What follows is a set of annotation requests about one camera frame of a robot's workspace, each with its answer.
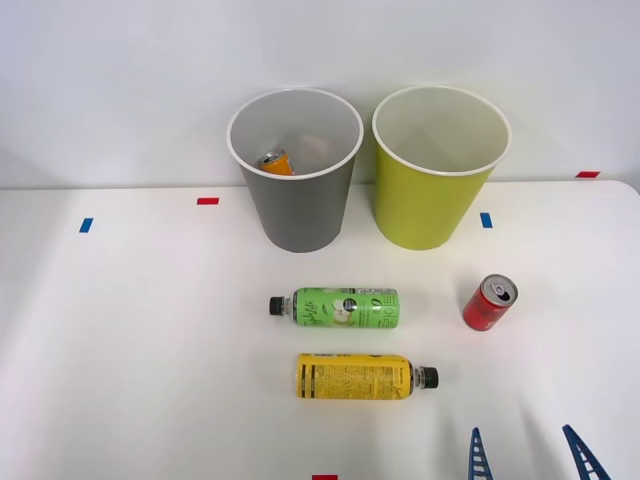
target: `blue tape marker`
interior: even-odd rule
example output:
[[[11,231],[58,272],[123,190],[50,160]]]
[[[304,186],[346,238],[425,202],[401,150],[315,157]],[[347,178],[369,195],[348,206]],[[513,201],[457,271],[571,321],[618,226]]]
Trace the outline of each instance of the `blue tape marker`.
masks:
[[[85,218],[82,221],[82,225],[80,225],[80,233],[89,233],[89,229],[91,228],[92,223],[93,218]]]
[[[491,215],[489,215],[488,213],[481,213],[480,220],[482,220],[483,228],[493,228],[493,223],[491,223]]]

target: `orange can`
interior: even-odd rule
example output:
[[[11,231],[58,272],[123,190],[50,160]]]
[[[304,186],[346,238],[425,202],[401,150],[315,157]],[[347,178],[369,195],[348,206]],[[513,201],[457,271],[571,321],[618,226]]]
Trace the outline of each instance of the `orange can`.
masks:
[[[293,175],[293,168],[289,164],[289,155],[284,150],[274,150],[260,157],[257,167],[263,172],[274,175]]]

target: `yellow-green bin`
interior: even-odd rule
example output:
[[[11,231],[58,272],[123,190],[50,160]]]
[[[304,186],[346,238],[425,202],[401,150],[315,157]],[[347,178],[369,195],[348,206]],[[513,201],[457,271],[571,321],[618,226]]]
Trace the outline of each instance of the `yellow-green bin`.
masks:
[[[412,250],[449,239],[511,143],[497,107],[449,86],[389,95],[373,115],[373,133],[376,223],[388,240]]]

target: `bottle label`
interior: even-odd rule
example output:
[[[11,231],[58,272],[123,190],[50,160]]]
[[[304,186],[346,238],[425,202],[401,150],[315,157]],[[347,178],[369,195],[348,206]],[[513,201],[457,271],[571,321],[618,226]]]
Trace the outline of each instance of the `bottle label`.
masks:
[[[301,288],[296,322],[305,327],[395,328],[398,292],[375,288]]]
[[[411,364],[398,355],[298,356],[300,398],[400,400],[411,382]]]

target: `black bottle cap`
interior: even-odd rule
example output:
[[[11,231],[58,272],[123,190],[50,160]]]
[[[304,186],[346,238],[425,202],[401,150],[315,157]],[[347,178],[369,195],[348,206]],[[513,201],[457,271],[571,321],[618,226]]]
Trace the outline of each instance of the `black bottle cap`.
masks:
[[[284,314],[284,297],[271,297],[269,299],[269,314],[271,315],[283,315]]]
[[[438,388],[440,378],[438,377],[438,370],[433,367],[426,367],[424,369],[424,388]]]

